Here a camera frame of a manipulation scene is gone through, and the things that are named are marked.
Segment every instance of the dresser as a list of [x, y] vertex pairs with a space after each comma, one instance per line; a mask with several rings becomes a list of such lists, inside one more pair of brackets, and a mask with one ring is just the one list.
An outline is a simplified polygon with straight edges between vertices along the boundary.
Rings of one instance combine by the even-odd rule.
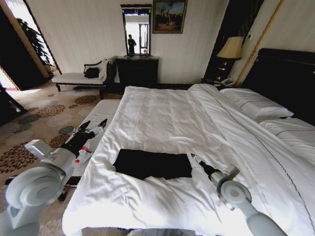
[[117, 57], [120, 83], [124, 86], [155, 88], [158, 82], [158, 57]]

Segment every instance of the black headboard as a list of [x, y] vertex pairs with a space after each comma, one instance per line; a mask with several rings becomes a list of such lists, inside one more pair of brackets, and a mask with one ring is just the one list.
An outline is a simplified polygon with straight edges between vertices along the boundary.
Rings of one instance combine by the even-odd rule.
[[259, 50], [242, 84], [315, 125], [315, 53], [280, 49]]

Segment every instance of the patterned carpet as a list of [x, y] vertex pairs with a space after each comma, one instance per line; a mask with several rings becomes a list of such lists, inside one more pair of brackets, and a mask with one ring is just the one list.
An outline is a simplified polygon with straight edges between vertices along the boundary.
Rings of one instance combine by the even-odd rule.
[[[24, 144], [33, 139], [42, 139], [52, 148], [57, 148], [100, 101], [98, 89], [61, 87], [62, 92], [58, 92], [49, 81], [38, 88], [12, 95], [28, 112], [0, 127], [0, 212], [7, 207], [5, 180], [39, 165], [37, 158], [24, 148]], [[104, 99], [121, 97], [117, 94], [104, 95]], [[41, 215], [41, 236], [64, 235], [62, 215], [73, 191], [70, 190], [64, 202], [56, 201], [45, 208]], [[83, 235], [89, 236], [125, 236], [127, 233], [111, 228], [83, 230]]]

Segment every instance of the picture frame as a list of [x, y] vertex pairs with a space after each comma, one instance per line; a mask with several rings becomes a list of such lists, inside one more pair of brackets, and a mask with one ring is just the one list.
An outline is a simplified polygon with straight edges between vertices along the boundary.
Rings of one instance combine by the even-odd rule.
[[153, 0], [152, 33], [183, 33], [188, 0]]

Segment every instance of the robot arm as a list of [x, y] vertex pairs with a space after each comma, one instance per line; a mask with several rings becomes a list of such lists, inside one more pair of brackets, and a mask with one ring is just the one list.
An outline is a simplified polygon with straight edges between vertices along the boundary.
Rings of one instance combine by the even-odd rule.
[[220, 200], [230, 209], [239, 208], [245, 215], [248, 228], [254, 236], [286, 236], [285, 232], [267, 215], [257, 211], [248, 188], [233, 181], [240, 172], [234, 167], [228, 175], [207, 165], [200, 157], [191, 154], [193, 159], [204, 169], [208, 178], [217, 188]]
[[89, 121], [82, 124], [54, 152], [42, 140], [25, 145], [42, 166], [26, 170], [9, 184], [5, 193], [9, 207], [0, 214], [1, 236], [38, 235], [43, 208], [59, 197], [74, 169], [92, 155], [83, 146], [104, 130], [106, 122], [107, 119], [91, 130], [87, 129]]

